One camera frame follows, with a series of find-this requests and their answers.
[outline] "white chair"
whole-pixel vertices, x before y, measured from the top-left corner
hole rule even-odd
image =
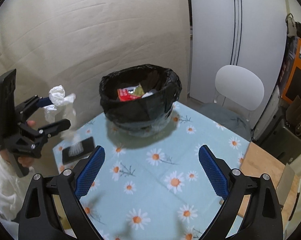
[[[250,141],[252,137],[249,114],[256,110],[264,98],[262,81],[248,69],[227,65],[217,72],[215,88],[218,94],[214,102],[219,104],[204,104],[199,112]],[[247,109],[248,115],[243,117],[223,108],[225,98]]]

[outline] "white sweater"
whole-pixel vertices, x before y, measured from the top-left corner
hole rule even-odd
[[[0,155],[0,218],[11,221],[22,209],[24,198],[35,174],[33,167],[27,176],[19,178],[10,163]]]

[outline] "gray cloth on chair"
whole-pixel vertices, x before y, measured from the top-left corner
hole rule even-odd
[[[215,103],[204,104],[198,112],[221,124],[235,134],[238,134],[247,141],[252,140],[250,125],[248,121],[239,114]]]

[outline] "cardboard box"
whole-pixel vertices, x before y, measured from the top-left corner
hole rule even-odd
[[[281,98],[291,104],[297,95],[301,98],[301,38],[294,37],[286,51],[279,75]]]

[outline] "smartphone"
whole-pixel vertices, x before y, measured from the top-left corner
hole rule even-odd
[[[70,147],[63,149],[62,162],[64,165],[71,163],[75,160],[78,160],[85,155],[89,155],[95,149],[95,143],[93,137],[89,137],[85,140],[82,140],[81,143],[82,143],[83,151],[77,155],[69,155]]]

